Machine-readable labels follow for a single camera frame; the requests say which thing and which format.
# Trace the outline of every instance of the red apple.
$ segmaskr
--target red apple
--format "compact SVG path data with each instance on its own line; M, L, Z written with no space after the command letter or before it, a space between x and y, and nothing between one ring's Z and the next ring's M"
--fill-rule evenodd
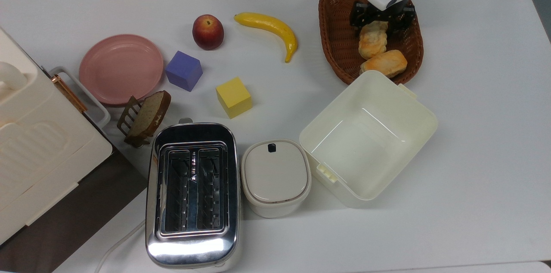
M218 48L224 40L222 23L213 15L202 15L193 23L193 40L205 50Z

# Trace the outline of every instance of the brown basket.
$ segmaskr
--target brown basket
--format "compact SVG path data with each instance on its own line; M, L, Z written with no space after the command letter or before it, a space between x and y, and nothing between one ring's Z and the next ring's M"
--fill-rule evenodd
M355 1L367 0L319 0L319 30L323 52L333 71L346 84L351 84L360 73L360 65L365 59L358 53L359 38L354 27L350 26L350 12ZM387 50L398 49L406 57L406 70L394 76L396 84L407 83L412 79L423 61L423 39L417 16L409 28L388 36Z

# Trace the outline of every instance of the small white container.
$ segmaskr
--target small white container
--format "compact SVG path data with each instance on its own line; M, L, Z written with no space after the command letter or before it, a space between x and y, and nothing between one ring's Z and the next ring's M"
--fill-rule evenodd
M241 159L241 179L253 212L265 218L296 210L312 185L306 152L289 140L250 146Z
M300 134L313 176L351 208L378 196L437 128L415 98L379 71L360 75Z

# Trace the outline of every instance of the bread roll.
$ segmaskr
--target bread roll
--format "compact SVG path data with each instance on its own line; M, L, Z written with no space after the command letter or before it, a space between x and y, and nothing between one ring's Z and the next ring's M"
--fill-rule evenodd
M399 50L391 50L376 55L362 63L360 66L360 74L364 71L374 69L380 71L380 73L383 73L386 77L392 78L405 71L407 65L408 61Z
M360 31L358 52L364 59L370 59L386 51L386 30L388 22L373 21Z

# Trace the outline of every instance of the yellow banana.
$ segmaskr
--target yellow banana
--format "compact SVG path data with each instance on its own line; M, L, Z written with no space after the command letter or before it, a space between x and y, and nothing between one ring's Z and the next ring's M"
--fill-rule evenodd
M285 57L285 63L291 61L293 53L297 51L298 43L297 38L293 30L277 18L271 16L256 14L254 12L242 12L234 16L235 21L244 26L250 26L251 28L261 28L276 34L281 37L283 42L285 42L285 49L287 50L287 55Z

